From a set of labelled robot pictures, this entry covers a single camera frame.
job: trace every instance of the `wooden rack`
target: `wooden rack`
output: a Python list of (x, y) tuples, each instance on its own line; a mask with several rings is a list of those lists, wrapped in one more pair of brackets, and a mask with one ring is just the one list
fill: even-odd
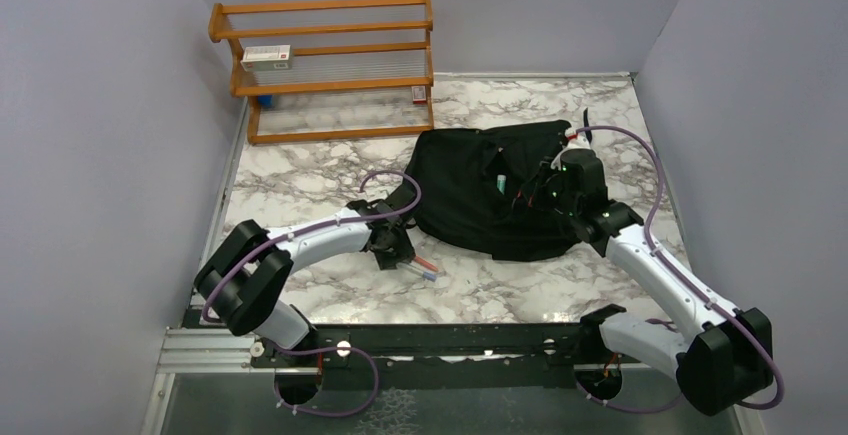
[[(423, 6), (421, 19), (379, 20), (380, 10), (391, 10), (388, 7), (415, 5)], [(369, 9), (369, 16), (365, 17), (366, 23), (313, 22), (301, 24), (301, 26), (233, 28), (233, 20), (239, 15), (304, 11), (334, 11), (339, 13), (340, 9), (344, 9), (343, 11), (347, 13), (349, 13), (348, 10)], [(430, 32), (432, 29), (433, 9), (430, 0), (328, 0), (254, 5), (222, 5), (218, 3), (213, 7), (212, 17), (209, 20), (209, 38), (215, 43), (226, 40), (230, 46), (233, 60), (230, 93), (234, 97), (248, 97), (251, 111), (247, 138), (253, 144), (414, 135), (432, 129), (433, 60), (430, 47)], [(296, 44), (291, 43), (293, 65), (290, 70), (247, 72), (240, 63), (244, 55), (242, 46), (244, 39), (411, 30), (423, 30), (423, 41), (311, 48), (297, 47)], [(340, 64), (355, 63), (355, 69), (350, 68), (350, 66), (347, 69), (341, 66), (335, 67), (334, 60), (339, 60)], [(379, 90), (413, 86), (426, 87), (428, 122), (425, 124), (357, 130), (259, 134), (259, 118), (262, 111), (257, 98), (259, 95)]]

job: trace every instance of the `marble table top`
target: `marble table top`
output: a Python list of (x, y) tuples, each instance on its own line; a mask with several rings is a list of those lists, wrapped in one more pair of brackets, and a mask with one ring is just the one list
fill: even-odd
[[(433, 102), (437, 128), (490, 128), (559, 118), (581, 125), (582, 108), (588, 107), (592, 124), (648, 135), (629, 81), (437, 81)], [(342, 122), (337, 118), (328, 123), (338, 127)], [(403, 170), (414, 143), (415, 137), (399, 137), (245, 144), (224, 232), (250, 218), (274, 227), (331, 215), (348, 201), (363, 198), (357, 186), (368, 171)], [(596, 132), (593, 146), (604, 162), (610, 197), (646, 214), (656, 178), (638, 144), (625, 135)], [(372, 182), (366, 199), (383, 197), (398, 183), (391, 177)], [(686, 263), (668, 201), (657, 215), (654, 233)], [(418, 229), (409, 235), (416, 252), (444, 271), (436, 282), (407, 270), (380, 271), (373, 255), (355, 253), (292, 275), (281, 298), (314, 323), (570, 322), (609, 303), (646, 318), (663, 316), (636, 282), (587, 245), (554, 260), (496, 262)]]

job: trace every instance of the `white marble pattern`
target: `white marble pattern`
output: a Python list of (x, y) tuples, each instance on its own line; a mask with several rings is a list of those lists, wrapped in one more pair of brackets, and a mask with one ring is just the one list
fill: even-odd
[[(581, 124), (589, 107), (593, 124), (629, 128), (647, 137), (633, 86), (627, 81), (442, 81), (433, 89), (437, 127), (489, 128), (565, 118)], [(338, 119), (329, 122), (338, 126)], [(330, 215), (362, 198), (356, 187), (369, 170), (402, 170), (415, 137), (245, 146), (225, 233), (253, 218), (286, 226)], [(610, 196), (645, 214), (656, 193), (650, 162), (624, 135), (596, 132), (594, 148), (605, 164)], [(385, 196), (398, 181), (380, 177), (366, 199)], [(668, 202), (655, 234), (681, 259), (683, 245)], [(405, 270), (379, 271), (373, 255), (338, 256), (297, 272), (283, 300), (313, 322), (450, 323), (575, 321), (617, 303), (643, 317), (663, 316), (626, 274), (588, 246), (543, 262), (495, 262), (417, 229), (416, 251), (445, 272), (435, 282)]]

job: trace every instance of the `robotic arm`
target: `robotic arm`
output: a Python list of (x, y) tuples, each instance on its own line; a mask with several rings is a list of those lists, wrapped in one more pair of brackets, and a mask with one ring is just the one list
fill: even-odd
[[(718, 313), (734, 314), (771, 355), (771, 325), (759, 310), (740, 311), (697, 279), (656, 240), (648, 240), (642, 219), (627, 205), (610, 200), (603, 165), (589, 149), (568, 146), (543, 163), (532, 183), (534, 208), (560, 214), (581, 241), (633, 277), (674, 321), (679, 332), (649, 324), (608, 306), (581, 319), (580, 350), (595, 358), (611, 353), (632, 356), (675, 379), (699, 411), (714, 415), (768, 387), (774, 379), (766, 361)], [(263, 230), (242, 222), (197, 275), (194, 286), (209, 299), (216, 287), (251, 251), (269, 240), (280, 241), (262, 251), (252, 274), (243, 268), (212, 297), (211, 308), (234, 335), (254, 332), (284, 349), (301, 348), (314, 331), (294, 307), (279, 300), (289, 275), (332, 256), (371, 251), (381, 269), (409, 262), (414, 249), (406, 235), (411, 216), (388, 216), (414, 198), (406, 184), (386, 200), (351, 202), (334, 216), (286, 228)], [(367, 221), (342, 223), (356, 218)], [(298, 234), (305, 227), (319, 227)], [(669, 260), (688, 283), (681, 281), (660, 257)], [(710, 307), (698, 294), (709, 294)]]

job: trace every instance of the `black bag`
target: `black bag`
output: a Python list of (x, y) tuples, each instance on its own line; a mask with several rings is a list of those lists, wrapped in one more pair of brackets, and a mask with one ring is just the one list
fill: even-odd
[[(535, 179), (540, 162), (560, 151), (570, 126), (559, 120), (422, 133), (406, 167), (423, 195), (415, 222), (424, 233), (495, 260), (564, 254), (579, 242), (574, 231), (552, 211), (534, 209), (532, 193), (519, 192)], [(498, 175), (506, 175), (504, 193)]]

